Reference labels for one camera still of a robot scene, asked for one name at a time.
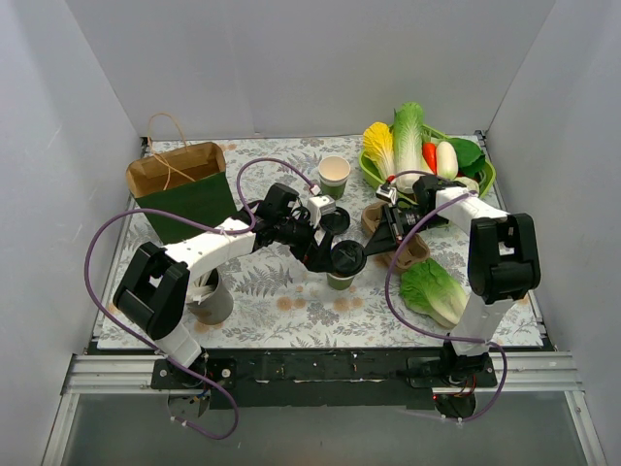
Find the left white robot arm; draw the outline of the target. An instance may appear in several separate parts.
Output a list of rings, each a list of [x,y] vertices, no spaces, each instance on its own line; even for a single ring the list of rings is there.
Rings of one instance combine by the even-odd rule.
[[[299,203],[296,190],[273,184],[266,197],[206,231],[180,243],[158,247],[151,242],[135,252],[120,282],[113,303],[138,325],[156,348],[176,362],[173,376],[187,388],[199,386],[207,375],[198,358],[201,346],[181,322],[194,282],[231,259],[246,256],[273,242],[290,247],[309,270],[331,272],[333,235],[318,240],[320,220],[336,210],[335,200],[318,187],[307,204]]]

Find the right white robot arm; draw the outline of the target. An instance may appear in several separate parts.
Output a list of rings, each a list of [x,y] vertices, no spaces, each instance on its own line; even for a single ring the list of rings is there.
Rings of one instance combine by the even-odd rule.
[[[415,206],[398,206],[396,178],[376,190],[383,201],[382,217],[365,248],[366,255],[400,254],[426,226],[448,221],[470,237],[468,280],[470,297],[459,322],[442,336],[432,356],[413,357],[405,377],[415,387],[457,386],[496,379],[489,355],[492,337],[514,302],[540,282],[535,225],[527,214],[509,214],[483,202],[457,181],[422,174],[413,185]]]

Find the grey straw holder cup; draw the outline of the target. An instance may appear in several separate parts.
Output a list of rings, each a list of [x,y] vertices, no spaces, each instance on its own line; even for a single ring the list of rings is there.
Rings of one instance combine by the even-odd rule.
[[[196,305],[195,303],[187,304],[185,302],[185,306],[201,323],[216,325],[222,323],[231,315],[234,307],[234,299],[217,269],[203,276],[209,278],[209,284],[215,285],[214,293],[200,305]]]

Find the green paper coffee cup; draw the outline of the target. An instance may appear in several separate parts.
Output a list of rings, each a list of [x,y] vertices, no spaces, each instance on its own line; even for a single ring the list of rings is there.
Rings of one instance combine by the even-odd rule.
[[[327,283],[328,285],[335,290],[346,290],[349,287],[351,287],[354,279],[356,278],[356,275],[351,275],[351,276],[342,276],[342,275],[338,275],[338,274],[331,274],[331,273],[327,273],[326,274],[326,278],[327,278]]]

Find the green brown paper bag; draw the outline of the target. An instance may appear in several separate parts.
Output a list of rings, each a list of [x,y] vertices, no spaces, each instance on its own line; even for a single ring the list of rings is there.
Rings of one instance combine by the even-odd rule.
[[[149,155],[126,170],[129,190],[142,209],[155,209],[218,226],[237,209],[226,178],[226,162],[213,142],[189,144],[180,131],[181,147],[157,151],[147,133]]]

